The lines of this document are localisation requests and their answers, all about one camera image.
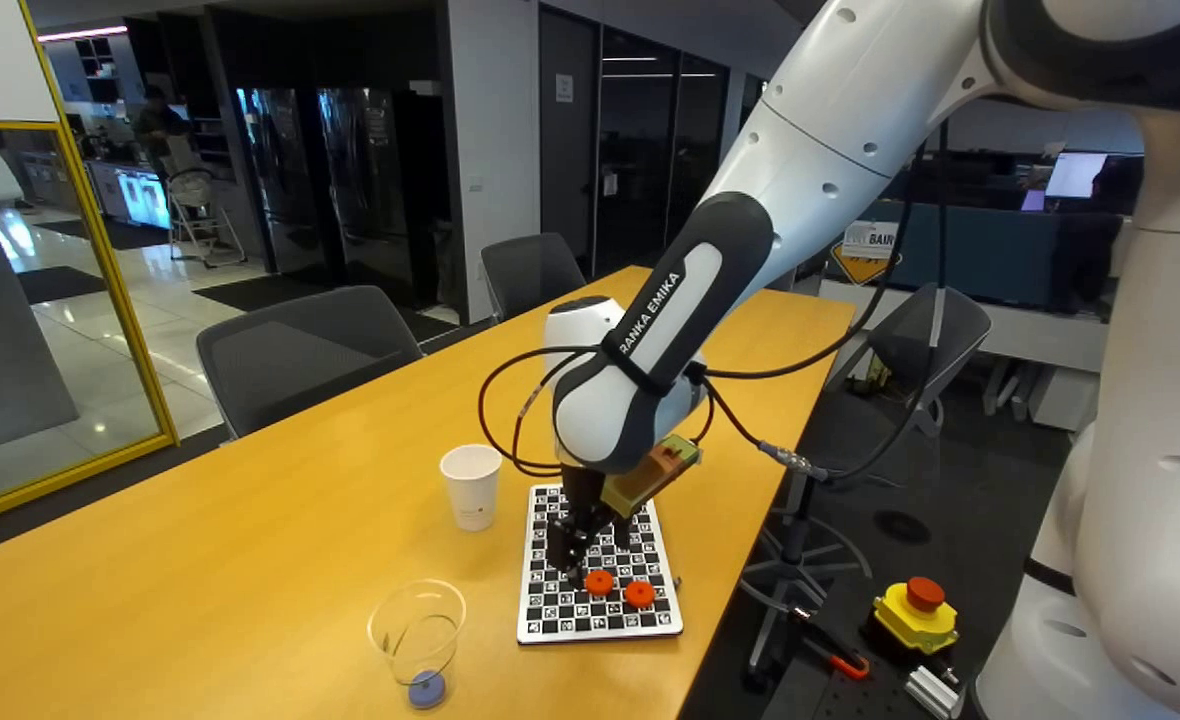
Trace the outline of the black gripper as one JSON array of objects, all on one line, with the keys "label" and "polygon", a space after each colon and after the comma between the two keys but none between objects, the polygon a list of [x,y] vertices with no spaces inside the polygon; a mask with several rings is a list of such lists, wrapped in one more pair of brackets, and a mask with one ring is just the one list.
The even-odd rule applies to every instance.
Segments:
[{"label": "black gripper", "polygon": [[555,571],[583,571],[583,551],[595,545],[603,526],[613,526],[616,549],[632,549],[632,515],[616,515],[601,491],[603,491],[603,470],[590,468],[566,468],[562,470],[562,491],[570,508],[550,522],[550,564]]}]

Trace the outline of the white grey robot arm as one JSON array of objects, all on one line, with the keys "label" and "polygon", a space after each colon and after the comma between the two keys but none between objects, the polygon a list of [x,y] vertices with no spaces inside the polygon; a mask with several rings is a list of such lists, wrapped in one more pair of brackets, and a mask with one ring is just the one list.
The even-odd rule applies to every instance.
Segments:
[{"label": "white grey robot arm", "polygon": [[1098,416],[976,675],[990,720],[1180,720],[1180,0],[828,0],[626,318],[555,381],[562,452],[619,470],[688,416],[697,351],[828,246],[981,97],[1146,130]]}]

